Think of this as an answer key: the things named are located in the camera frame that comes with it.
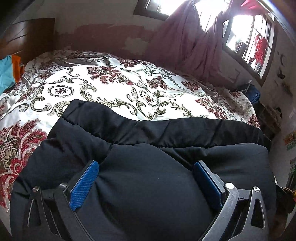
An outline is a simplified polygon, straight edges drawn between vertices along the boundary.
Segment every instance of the black puffer garment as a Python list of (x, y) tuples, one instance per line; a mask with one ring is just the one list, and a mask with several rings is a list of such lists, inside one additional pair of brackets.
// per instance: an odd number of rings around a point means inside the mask
[(77, 213), (97, 241), (198, 240), (214, 218), (192, 175), (198, 160), (225, 183), (260, 187), (272, 217), (276, 186), (264, 143), (260, 129), (239, 121), (134, 121), (73, 100), (14, 183), (12, 235), (22, 240), (34, 186), (55, 188), (90, 160), (100, 164), (99, 175)]

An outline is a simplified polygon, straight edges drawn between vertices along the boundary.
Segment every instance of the silver bolt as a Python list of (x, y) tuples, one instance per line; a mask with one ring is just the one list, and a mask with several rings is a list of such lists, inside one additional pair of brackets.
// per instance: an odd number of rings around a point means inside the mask
[(66, 188), (67, 187), (67, 183), (61, 183), (60, 185), (59, 185), (59, 188)]
[(255, 192), (260, 192), (260, 188), (259, 187), (253, 187)]
[(234, 188), (234, 185), (232, 183), (226, 183), (225, 186), (228, 188), (228, 189), (233, 189)]
[(37, 186), (35, 186), (35, 187), (33, 187), (33, 192), (38, 192), (39, 191), (39, 187), (37, 187)]

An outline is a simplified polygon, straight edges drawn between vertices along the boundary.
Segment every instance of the curtain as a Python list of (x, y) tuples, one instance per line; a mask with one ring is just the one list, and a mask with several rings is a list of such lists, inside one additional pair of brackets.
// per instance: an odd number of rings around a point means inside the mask
[(236, 15), (258, 15), (267, 10), (256, 0), (231, 0), (210, 29), (203, 31), (194, 4), (185, 1), (167, 18), (147, 46), (144, 60), (210, 81), (210, 74), (213, 77), (219, 70), (223, 23)]

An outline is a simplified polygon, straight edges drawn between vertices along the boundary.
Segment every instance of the window frame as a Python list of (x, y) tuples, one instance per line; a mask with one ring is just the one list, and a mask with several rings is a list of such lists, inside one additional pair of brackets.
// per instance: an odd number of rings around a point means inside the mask
[[(139, 15), (139, 16), (144, 16), (144, 17), (149, 17), (149, 18), (154, 18), (154, 19), (158, 19), (158, 20), (162, 20), (162, 21), (165, 21), (169, 17), (169, 15), (167, 15), (167, 14), (147, 10), (146, 7), (147, 7), (147, 5), (149, 3), (150, 3), (150, 0), (138, 0), (133, 14), (134, 15)], [(256, 81), (260, 84), (260, 86), (263, 86), (263, 84), (264, 84), (264, 82), (265, 82), (265, 80), (267, 78), (267, 75), (269, 73), (271, 63), (272, 63), (273, 58), (274, 58), (275, 48), (276, 48), (276, 40), (277, 40), (277, 32), (278, 32), (277, 31), (276, 20), (270, 21), (270, 24), (271, 24), (270, 29), (271, 29), (271, 31), (273, 31), (273, 39), (269, 39), (269, 41), (268, 41), (269, 46), (271, 45), (271, 50), (270, 50), (270, 54), (269, 54), (269, 57), (268, 57), (268, 60), (267, 60), (267, 64), (265, 66), (265, 69), (263, 71), (262, 76), (260, 76), (259, 73), (256, 73), (254, 71), (254, 69), (251, 68), (248, 65), (247, 62), (245, 62), (232, 49), (230, 49), (229, 47), (226, 46), (226, 42), (227, 42), (227, 40), (229, 38), (229, 34), (230, 34), (230, 31), (231, 31), (232, 21), (233, 21), (233, 19), (229, 20), (229, 23), (231, 22), (231, 24), (228, 24), (228, 26), (226, 28), (226, 31), (225, 31), (225, 34), (224, 34), (224, 37), (223, 37), (222, 50), (224, 52), (226, 52), (228, 55), (230, 55), (233, 59), (235, 59), (245, 70), (247, 70), (249, 72), (249, 74), (251, 74), (252, 77), (256, 79)], [(266, 61), (267, 51), (268, 51), (268, 48), (266, 50), (266, 55), (265, 55), (264, 62)]]

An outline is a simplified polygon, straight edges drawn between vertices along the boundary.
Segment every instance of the floral bedspread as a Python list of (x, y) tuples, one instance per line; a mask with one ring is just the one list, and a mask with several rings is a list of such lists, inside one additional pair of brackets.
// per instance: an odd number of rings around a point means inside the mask
[(21, 82), (0, 96), (0, 205), (6, 211), (14, 180), (73, 99), (104, 104), (133, 120), (198, 116), (260, 128), (240, 92), (107, 53), (44, 53), (26, 65)]

